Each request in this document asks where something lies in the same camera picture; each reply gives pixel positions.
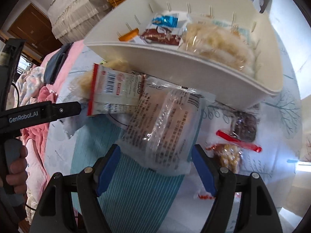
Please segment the left human hand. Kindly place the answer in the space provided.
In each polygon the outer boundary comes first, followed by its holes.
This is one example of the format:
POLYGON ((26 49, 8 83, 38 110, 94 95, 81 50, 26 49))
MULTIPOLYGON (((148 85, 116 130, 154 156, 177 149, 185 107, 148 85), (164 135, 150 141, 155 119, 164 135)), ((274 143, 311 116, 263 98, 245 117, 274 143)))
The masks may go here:
POLYGON ((27 167, 27 148, 23 145, 20 151, 20 157, 11 163, 10 173, 6 176, 6 181, 10 186, 14 187, 16 194, 24 195, 27 191, 26 180, 28 178, 27 167))

